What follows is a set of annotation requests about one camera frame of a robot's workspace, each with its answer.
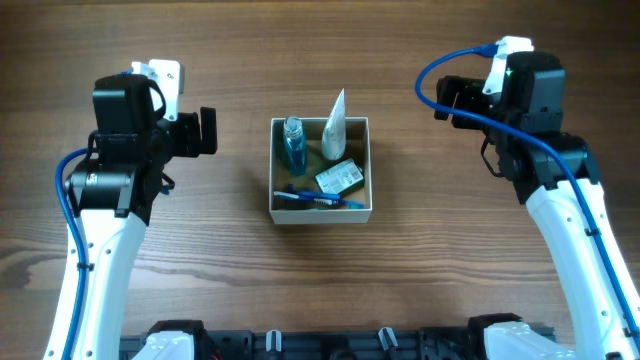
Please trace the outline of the blue toothbrush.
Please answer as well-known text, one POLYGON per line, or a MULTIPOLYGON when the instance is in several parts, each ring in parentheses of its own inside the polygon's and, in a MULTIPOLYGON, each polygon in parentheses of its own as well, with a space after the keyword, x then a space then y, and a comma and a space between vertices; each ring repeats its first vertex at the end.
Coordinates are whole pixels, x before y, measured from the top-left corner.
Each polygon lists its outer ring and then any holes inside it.
POLYGON ((334 201, 334 200, 326 200, 326 199, 318 199, 318 198, 308 198, 308 197, 304 197, 304 196, 300 196, 300 195, 296 195, 293 193, 289 193, 289 192, 282 192, 282 191, 274 191, 273 195, 277 198, 282 198, 285 200, 290 200, 290 201, 301 201, 301 202, 309 202, 309 203, 316 203, 319 205, 325 205, 325 206, 346 206, 347 208, 350 209, 364 209, 365 205, 361 202, 358 201, 352 201, 352 200, 345 200, 342 199, 340 201, 334 201))

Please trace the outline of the blue mouthwash bottle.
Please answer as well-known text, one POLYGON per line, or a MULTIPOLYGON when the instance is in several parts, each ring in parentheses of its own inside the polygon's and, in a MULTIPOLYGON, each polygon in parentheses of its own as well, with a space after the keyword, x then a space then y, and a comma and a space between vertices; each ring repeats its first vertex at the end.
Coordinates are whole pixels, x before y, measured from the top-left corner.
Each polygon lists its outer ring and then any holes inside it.
POLYGON ((287 165, 293 176, 302 176, 307 168, 306 133, 303 122, 290 116, 283 123, 283 139, 287 165))

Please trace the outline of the blue disposable razor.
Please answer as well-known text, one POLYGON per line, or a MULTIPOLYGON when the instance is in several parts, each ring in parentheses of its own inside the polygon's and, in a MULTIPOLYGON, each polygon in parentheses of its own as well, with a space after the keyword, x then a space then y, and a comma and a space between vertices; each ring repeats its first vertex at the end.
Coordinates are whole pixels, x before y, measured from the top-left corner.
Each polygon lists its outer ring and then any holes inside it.
POLYGON ((297 190, 293 184, 289 184, 287 187, 287 190, 290 193, 308 197, 308 198, 318 198, 318 199, 326 199, 326 200, 334 200, 334 201, 340 201, 342 199, 339 194, 314 192, 309 190, 297 190))

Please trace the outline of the green soap box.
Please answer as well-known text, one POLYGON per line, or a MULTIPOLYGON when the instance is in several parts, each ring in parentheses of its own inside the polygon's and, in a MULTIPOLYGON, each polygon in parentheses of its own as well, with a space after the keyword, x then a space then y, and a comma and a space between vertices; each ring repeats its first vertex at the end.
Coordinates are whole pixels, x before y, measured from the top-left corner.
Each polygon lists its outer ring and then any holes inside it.
POLYGON ((346 159, 315 176, 323 193, 346 196, 365 183, 362 169, 351 158, 346 159))

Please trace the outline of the white bamboo conditioner tube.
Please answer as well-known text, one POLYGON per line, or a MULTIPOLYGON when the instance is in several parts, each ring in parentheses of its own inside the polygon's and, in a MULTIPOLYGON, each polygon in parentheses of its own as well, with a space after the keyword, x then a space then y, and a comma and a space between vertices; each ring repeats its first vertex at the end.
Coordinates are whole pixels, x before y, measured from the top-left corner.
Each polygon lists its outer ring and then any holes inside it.
POLYGON ((341 90, 322 134, 322 154, 330 161, 339 160, 346 147, 345 95, 341 90))

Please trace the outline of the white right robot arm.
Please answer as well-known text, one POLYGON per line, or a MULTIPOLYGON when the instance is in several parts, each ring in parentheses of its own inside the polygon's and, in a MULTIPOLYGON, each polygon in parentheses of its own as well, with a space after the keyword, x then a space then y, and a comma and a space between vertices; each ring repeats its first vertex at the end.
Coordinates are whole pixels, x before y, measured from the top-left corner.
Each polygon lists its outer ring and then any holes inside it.
POLYGON ((600 172, 587 143, 562 131, 565 71, 549 53, 504 54, 487 44, 447 54, 425 67, 465 55, 500 61, 500 90, 482 80, 439 79, 438 120, 479 130, 494 146, 492 174, 510 181, 552 257, 572 321, 568 349, 533 332, 511 314, 475 317, 469 327, 480 359, 636 359, 639 294, 609 223, 600 172))

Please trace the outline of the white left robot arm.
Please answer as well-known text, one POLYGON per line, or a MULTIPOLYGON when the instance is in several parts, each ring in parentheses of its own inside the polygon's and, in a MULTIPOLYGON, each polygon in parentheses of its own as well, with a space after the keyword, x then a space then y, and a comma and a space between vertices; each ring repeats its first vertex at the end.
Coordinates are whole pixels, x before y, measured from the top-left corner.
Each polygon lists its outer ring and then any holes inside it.
POLYGON ((47 359, 116 359, 137 253, 153 202, 175 187, 174 157, 217 151, 216 112, 181 113, 177 71, 131 70, 98 79, 97 127, 60 160, 56 195, 68 249, 47 359))

